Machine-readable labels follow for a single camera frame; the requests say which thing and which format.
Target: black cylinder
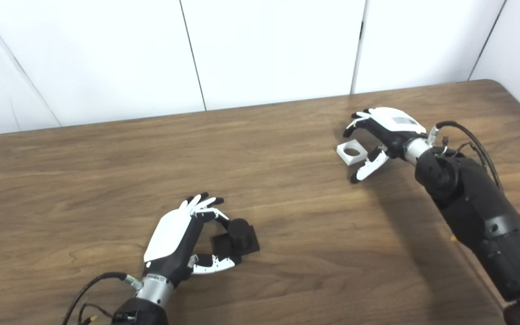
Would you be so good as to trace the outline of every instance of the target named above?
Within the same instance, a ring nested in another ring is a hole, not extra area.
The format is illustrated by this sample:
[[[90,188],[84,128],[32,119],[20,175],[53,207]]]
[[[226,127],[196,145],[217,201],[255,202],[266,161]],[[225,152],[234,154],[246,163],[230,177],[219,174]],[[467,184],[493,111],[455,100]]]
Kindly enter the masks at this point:
[[[248,221],[237,218],[227,225],[230,241],[236,249],[246,249],[250,246],[250,224]]]

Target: metal clip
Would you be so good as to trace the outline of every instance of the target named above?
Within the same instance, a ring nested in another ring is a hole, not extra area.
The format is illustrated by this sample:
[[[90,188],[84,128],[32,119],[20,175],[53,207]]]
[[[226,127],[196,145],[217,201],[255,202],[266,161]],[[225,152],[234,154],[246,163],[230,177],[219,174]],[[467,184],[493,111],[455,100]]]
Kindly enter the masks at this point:
[[[188,267],[193,268],[194,264],[196,264],[196,262],[198,262],[198,255],[194,254],[194,255],[190,256],[190,261],[188,261]]]

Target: black robotic forearm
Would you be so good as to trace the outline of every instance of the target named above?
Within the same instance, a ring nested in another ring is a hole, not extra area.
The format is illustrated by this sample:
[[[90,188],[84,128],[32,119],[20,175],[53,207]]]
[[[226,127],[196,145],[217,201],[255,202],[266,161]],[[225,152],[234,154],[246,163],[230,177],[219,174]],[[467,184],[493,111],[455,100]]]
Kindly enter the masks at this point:
[[[470,158],[432,148],[417,159],[425,187],[456,238],[475,254],[508,307],[508,325],[520,325],[520,214],[486,171]]]

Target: black fingertip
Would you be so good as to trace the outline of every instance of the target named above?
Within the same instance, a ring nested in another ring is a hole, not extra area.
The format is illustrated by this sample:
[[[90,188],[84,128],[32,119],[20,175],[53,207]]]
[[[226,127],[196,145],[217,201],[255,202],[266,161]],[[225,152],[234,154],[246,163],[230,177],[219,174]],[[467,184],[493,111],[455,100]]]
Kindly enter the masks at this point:
[[[346,130],[344,130],[344,133],[342,133],[343,138],[348,138],[353,134],[354,128],[349,127]]]
[[[354,173],[351,177],[350,177],[350,182],[353,183],[353,184],[357,184],[360,180],[357,179],[357,172]]]

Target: robot finger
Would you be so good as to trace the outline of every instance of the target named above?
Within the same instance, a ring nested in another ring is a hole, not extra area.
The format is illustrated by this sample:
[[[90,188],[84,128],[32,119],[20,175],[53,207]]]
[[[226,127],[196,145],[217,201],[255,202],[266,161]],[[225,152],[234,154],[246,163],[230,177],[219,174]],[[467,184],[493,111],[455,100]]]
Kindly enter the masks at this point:
[[[205,211],[205,212],[196,212],[196,218],[197,220],[200,220],[201,222],[208,222],[210,220],[213,220],[216,218],[216,212],[214,211]]]
[[[356,130],[357,128],[365,128],[365,123],[368,119],[368,117],[359,117],[353,120],[352,123],[350,123],[344,129],[344,133],[342,133],[342,136],[344,138],[349,138],[353,134],[354,130]]]
[[[388,161],[389,157],[384,152],[383,148],[378,146],[372,152],[370,152],[367,160],[365,161],[365,165],[357,170],[350,177],[350,182],[353,184],[358,183],[359,181],[363,181],[370,174],[380,168],[386,161]]]
[[[208,192],[202,192],[200,193],[200,201],[208,198],[210,196],[210,194],[208,194]]]
[[[201,198],[201,197],[202,197],[202,196],[201,196],[200,194],[196,195],[196,196],[192,199],[192,201],[190,201],[190,203],[188,203],[188,205],[186,206],[186,209],[187,209],[188,211],[192,211],[193,208],[194,208],[194,206],[196,206],[196,204],[198,204],[198,202],[200,202],[200,198]]]
[[[196,216],[198,216],[198,214],[204,214],[206,212],[213,212],[214,213],[214,219],[217,222],[219,222],[225,229],[228,228],[228,224],[230,223],[230,219],[225,214],[223,214],[222,211],[218,210],[217,208],[202,209],[202,210],[200,210],[200,211],[198,211],[196,213]]]
[[[196,254],[196,256],[198,258],[194,264],[193,274],[210,274],[219,272],[234,267],[242,262],[242,259],[238,257],[226,257],[221,260],[218,255]]]
[[[200,209],[207,208],[210,204],[214,203],[215,200],[216,200],[215,197],[211,197],[207,200],[204,200],[204,201],[196,204],[196,206],[194,206],[194,208],[192,208],[192,212],[197,212]]]
[[[218,205],[218,204],[222,204],[223,203],[223,198],[221,197],[217,197],[216,200],[214,202],[211,202],[209,205],[208,205],[208,208],[211,208],[211,206],[213,205]]]

